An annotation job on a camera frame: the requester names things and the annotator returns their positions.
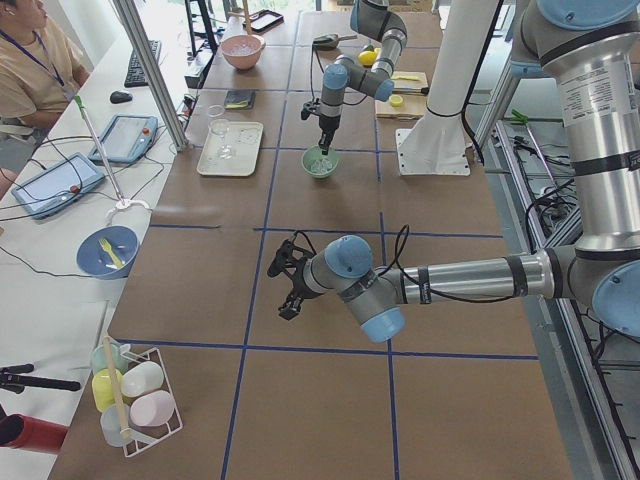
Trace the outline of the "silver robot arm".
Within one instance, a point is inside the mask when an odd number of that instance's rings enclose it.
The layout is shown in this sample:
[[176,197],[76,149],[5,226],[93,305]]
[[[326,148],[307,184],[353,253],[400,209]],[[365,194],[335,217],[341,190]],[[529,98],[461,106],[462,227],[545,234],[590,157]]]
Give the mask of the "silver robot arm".
[[[426,113],[397,143],[401,173],[452,174],[462,147],[463,110],[502,1],[454,1],[431,82]],[[343,236],[316,253],[297,247],[296,231],[276,251],[269,277],[284,273],[292,290],[279,315],[299,314],[304,299],[335,290],[373,342],[405,325],[397,305],[437,300],[495,303],[528,295],[567,298],[598,319],[639,337],[639,113],[629,53],[639,39],[639,1],[523,1],[516,11],[516,70],[555,79],[582,222],[573,246],[530,255],[374,269],[369,244]],[[319,117],[318,147],[329,153],[347,87],[375,100],[391,95],[391,74],[408,29],[387,1],[356,1],[350,27],[382,44],[370,70],[341,55],[323,77],[321,99],[303,107]]]
[[304,104],[301,118],[319,117],[321,154],[329,153],[334,134],[339,128],[344,94],[347,88],[385,102],[392,95],[392,75],[407,43],[407,29],[402,18],[389,9],[387,1],[357,1],[351,11],[351,29],[379,46],[368,60],[340,55],[329,64],[323,75],[321,95]]

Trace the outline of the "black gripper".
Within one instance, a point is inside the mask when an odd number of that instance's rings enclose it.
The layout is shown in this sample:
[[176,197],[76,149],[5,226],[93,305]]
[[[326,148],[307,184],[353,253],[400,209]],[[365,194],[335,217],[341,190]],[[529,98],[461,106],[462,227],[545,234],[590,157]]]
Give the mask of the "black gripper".
[[313,297],[313,291],[304,280],[304,268],[312,257],[311,251],[296,246],[295,239],[289,238],[276,250],[268,267],[267,275],[270,278],[283,273],[292,283],[284,303],[278,308],[279,316],[285,320],[295,318],[301,311],[303,301]]
[[319,118],[321,136],[318,141],[318,146],[322,154],[327,154],[331,147],[335,132],[340,126],[341,105],[328,105],[319,99],[306,102],[303,104],[301,110],[301,119],[307,120],[311,115],[315,115]]

